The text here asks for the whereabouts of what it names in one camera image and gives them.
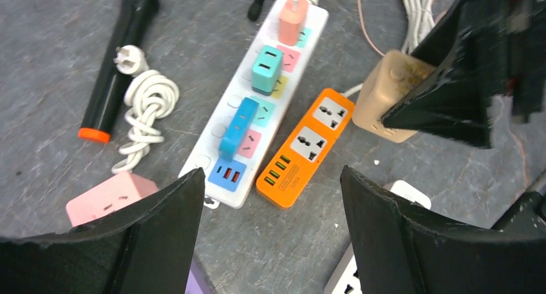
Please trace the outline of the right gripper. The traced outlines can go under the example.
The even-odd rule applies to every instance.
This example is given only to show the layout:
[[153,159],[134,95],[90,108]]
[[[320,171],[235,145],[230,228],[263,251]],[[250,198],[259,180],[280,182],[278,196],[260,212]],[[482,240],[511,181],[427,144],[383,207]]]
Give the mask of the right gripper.
[[491,98],[526,124],[545,110],[545,0],[455,0],[411,52],[435,67],[381,116],[384,126],[493,146]]

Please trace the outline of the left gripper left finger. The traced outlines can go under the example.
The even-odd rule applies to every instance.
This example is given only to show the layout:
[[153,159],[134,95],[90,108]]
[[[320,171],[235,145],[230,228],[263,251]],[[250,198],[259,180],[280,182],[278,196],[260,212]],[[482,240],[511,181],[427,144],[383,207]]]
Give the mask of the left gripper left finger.
[[194,169],[62,234],[1,239],[2,293],[184,293],[205,193]]

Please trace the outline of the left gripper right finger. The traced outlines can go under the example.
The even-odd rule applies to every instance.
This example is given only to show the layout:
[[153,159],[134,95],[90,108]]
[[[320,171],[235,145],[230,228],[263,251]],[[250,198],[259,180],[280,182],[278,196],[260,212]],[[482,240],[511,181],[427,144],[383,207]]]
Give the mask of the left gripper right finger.
[[340,182],[363,293],[545,292],[545,236],[442,216],[351,167]]

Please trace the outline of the tan cube socket adapter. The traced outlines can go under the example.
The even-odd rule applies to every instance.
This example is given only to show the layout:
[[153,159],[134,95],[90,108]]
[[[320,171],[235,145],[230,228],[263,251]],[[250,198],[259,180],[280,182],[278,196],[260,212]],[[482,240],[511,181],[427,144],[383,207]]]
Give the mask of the tan cube socket adapter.
[[383,126],[381,116],[417,87],[435,67],[399,50],[391,50],[363,82],[352,114],[361,129],[394,143],[402,143],[416,131]]

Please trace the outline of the pink cube socket adapter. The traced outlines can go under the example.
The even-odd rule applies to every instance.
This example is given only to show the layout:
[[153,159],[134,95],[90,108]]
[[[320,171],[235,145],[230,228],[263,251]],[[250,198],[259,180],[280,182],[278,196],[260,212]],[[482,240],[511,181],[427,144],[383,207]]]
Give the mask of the pink cube socket adapter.
[[68,201],[66,212],[73,227],[100,219],[158,191],[155,182],[131,172],[119,172]]

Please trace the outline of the blue plug adapter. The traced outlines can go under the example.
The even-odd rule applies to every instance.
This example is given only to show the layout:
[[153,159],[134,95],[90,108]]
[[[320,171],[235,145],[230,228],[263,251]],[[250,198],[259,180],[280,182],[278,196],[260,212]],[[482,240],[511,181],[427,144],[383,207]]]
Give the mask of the blue plug adapter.
[[232,160],[237,153],[259,107],[251,98],[244,98],[231,120],[219,145],[219,157]]

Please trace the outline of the salmon pink usb charger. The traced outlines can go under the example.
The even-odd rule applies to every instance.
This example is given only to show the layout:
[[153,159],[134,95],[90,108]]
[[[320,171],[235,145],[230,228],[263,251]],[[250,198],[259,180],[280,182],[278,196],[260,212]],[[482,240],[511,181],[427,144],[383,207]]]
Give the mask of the salmon pink usb charger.
[[279,13],[278,40],[295,46],[306,21],[309,8],[307,0],[287,0]]

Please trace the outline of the teal usb charger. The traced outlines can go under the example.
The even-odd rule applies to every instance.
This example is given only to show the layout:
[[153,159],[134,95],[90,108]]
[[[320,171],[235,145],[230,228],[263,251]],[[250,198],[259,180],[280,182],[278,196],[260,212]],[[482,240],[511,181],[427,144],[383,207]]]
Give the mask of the teal usb charger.
[[251,87],[262,95],[272,94],[280,77],[283,52],[273,46],[264,45],[251,68]]

